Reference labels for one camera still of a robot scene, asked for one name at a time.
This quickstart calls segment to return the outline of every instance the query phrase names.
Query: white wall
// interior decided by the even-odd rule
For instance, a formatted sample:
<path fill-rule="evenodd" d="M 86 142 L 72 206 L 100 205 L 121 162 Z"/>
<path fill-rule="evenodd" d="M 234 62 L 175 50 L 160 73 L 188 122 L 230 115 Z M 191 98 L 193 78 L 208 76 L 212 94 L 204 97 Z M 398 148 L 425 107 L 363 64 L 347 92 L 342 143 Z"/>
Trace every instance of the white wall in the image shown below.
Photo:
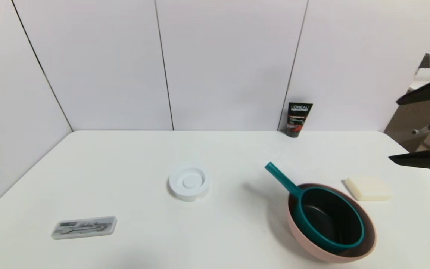
<path fill-rule="evenodd" d="M 306 0 L 157 0 L 176 130 L 276 130 Z"/>
<path fill-rule="evenodd" d="M 172 130 L 154 0 L 15 0 L 69 123 Z"/>
<path fill-rule="evenodd" d="M 384 130 L 429 43 L 430 0 L 309 0 L 280 130 L 289 102 L 305 130 Z"/>
<path fill-rule="evenodd" d="M 11 1 L 0 0 L 0 197 L 68 133 Z"/>

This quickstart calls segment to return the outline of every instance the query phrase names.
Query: ladle handle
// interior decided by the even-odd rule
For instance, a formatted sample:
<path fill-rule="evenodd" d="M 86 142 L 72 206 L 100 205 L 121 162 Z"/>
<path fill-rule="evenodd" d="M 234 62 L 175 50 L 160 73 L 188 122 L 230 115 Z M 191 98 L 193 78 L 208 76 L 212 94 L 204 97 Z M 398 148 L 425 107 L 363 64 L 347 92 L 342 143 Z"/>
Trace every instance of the ladle handle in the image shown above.
<path fill-rule="evenodd" d="M 293 196 L 300 197 L 303 190 L 296 186 L 288 177 L 286 177 L 272 162 L 269 162 L 265 169 L 270 172 Z"/>

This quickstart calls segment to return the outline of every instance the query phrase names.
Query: white round container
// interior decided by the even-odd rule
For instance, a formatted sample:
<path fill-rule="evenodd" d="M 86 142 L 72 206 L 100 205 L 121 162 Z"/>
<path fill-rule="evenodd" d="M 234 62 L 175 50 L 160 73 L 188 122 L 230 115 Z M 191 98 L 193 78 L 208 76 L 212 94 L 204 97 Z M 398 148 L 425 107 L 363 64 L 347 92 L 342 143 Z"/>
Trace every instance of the white round container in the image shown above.
<path fill-rule="evenodd" d="M 210 177 L 199 167 L 185 167 L 170 175 L 169 186 L 178 199 L 191 202 L 207 194 Z"/>

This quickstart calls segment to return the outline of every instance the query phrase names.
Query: pink bowl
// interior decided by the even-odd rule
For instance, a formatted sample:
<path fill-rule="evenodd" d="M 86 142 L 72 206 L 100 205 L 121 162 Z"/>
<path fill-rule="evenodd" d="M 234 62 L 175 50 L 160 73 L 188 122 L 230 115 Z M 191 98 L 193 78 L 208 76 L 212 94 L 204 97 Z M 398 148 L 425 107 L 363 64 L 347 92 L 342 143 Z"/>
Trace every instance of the pink bowl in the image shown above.
<path fill-rule="evenodd" d="M 362 259 L 368 256 L 373 251 L 374 247 L 376 246 L 376 229 L 374 228 L 373 222 L 371 221 L 367 213 L 358 203 L 356 203 L 346 194 L 343 194 L 341 191 L 333 189 L 329 186 L 309 183 L 302 184 L 298 187 L 302 189 L 307 189 L 310 187 L 323 187 L 329 189 L 330 191 L 336 192 L 337 194 L 345 198 L 346 201 L 348 201 L 348 203 L 350 203 L 356 209 L 365 226 L 364 239 L 358 246 L 345 250 L 338 255 L 333 254 L 331 252 L 327 252 L 326 250 L 318 247 L 315 243 L 311 242 L 311 240 L 309 240 L 296 226 L 295 222 L 293 221 L 292 215 L 290 214 L 290 208 L 293 208 L 296 205 L 297 199 L 290 195 L 288 197 L 288 225 L 290 226 L 290 230 L 292 231 L 295 239 L 307 252 L 324 262 L 346 263 Z"/>

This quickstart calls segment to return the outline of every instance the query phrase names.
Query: bar of soap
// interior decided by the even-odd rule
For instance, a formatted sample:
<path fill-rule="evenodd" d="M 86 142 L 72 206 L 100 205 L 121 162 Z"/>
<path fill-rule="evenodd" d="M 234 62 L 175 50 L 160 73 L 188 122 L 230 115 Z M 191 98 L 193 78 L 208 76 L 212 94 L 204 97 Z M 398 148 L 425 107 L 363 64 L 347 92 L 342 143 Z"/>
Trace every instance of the bar of soap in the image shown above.
<path fill-rule="evenodd" d="M 358 201 L 385 201 L 393 196 L 391 188 L 378 177 L 349 177 L 345 184 Z"/>

